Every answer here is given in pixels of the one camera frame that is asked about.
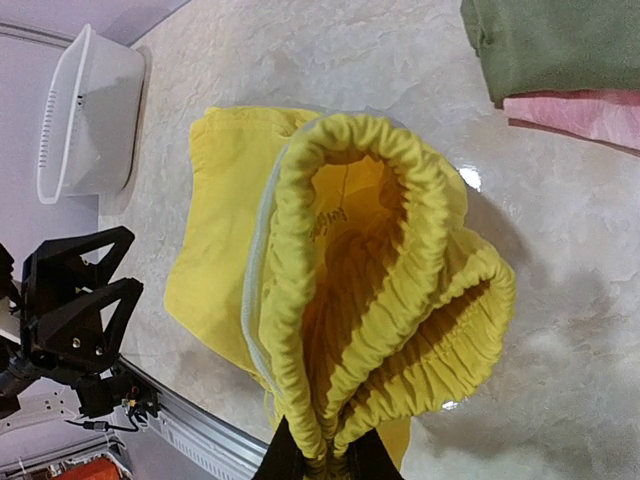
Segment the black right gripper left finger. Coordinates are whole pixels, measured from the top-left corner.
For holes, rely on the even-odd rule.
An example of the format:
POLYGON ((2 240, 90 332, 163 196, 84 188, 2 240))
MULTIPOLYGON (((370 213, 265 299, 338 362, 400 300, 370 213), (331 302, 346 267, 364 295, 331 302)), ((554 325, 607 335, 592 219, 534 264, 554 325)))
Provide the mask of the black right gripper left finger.
POLYGON ((283 417, 259 465, 254 480, 303 480, 305 460, 283 417))

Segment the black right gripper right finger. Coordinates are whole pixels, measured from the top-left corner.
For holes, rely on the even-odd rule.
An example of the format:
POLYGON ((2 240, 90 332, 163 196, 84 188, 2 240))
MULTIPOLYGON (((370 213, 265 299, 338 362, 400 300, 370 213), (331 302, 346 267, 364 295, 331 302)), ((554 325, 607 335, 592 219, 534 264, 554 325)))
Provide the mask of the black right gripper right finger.
POLYGON ((352 442, 347 450, 354 480, 402 480, 376 429, 352 442))

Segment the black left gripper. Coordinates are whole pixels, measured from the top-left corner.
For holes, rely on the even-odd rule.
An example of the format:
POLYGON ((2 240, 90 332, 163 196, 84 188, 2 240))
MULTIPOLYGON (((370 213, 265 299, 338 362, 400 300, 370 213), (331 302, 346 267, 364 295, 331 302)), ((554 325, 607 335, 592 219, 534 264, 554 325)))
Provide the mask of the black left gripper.
POLYGON ((70 387, 83 418, 118 406, 130 420, 156 414, 155 395, 117 366, 143 284, 108 283, 134 240, 124 226, 46 240, 25 260, 20 284, 13 257, 1 252, 1 298, 17 323, 16 334, 1 336, 3 418, 20 410, 19 395, 40 379, 70 387))

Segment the yellow garment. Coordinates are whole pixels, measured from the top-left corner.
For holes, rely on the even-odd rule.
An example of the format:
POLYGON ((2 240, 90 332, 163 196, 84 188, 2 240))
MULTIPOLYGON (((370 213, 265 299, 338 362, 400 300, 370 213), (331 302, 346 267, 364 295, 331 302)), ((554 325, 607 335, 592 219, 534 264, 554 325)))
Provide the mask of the yellow garment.
POLYGON ((372 429, 399 471, 411 419, 477 390, 514 314, 463 179, 368 114, 212 107, 190 156, 167 312, 263 387, 304 479, 352 479, 347 450, 372 429))

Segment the green sleeveless shirt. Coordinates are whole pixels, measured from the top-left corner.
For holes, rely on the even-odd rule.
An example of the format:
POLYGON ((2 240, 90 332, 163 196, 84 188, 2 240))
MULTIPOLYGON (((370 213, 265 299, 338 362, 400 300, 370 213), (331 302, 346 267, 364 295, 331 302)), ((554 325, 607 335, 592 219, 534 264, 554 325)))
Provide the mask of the green sleeveless shirt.
POLYGON ((536 92, 637 90, 637 1, 463 1, 490 100, 536 92))

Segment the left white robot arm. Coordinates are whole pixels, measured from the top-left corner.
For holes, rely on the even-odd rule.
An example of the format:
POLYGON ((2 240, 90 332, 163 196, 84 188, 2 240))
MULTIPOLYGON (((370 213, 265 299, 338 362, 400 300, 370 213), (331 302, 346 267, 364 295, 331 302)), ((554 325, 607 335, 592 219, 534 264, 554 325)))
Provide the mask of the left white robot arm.
POLYGON ((94 458, 94 473, 133 476, 118 434, 157 418, 156 389, 120 350, 143 293, 115 279, 134 234, 124 226, 47 240, 14 278, 1 252, 1 476, 31 479, 94 458))

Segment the white plastic laundry basket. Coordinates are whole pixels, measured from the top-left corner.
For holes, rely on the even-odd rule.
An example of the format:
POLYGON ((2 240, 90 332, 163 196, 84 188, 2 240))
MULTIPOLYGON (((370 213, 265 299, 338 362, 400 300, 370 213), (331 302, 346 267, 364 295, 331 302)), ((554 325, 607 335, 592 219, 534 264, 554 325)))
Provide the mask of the white plastic laundry basket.
POLYGON ((129 179, 145 59, 83 27, 62 53, 46 101, 36 172, 39 201, 114 194, 129 179))

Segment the pink folded shorts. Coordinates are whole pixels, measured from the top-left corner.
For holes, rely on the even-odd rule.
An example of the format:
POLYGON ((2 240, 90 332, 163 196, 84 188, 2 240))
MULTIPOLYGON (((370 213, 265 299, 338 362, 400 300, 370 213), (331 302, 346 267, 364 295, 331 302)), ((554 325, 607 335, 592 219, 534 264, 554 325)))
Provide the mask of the pink folded shorts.
POLYGON ((539 92, 503 101, 510 123, 568 134, 637 151, 639 92, 581 90, 539 92))

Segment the aluminium front rail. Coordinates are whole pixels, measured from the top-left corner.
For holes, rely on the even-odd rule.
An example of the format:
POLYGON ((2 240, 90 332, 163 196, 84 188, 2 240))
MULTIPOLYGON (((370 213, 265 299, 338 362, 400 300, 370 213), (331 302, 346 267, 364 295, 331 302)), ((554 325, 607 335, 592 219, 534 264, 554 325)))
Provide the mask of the aluminium front rail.
POLYGON ((149 427, 216 479, 251 479, 267 444, 174 392, 126 359, 117 362, 155 395, 149 427))

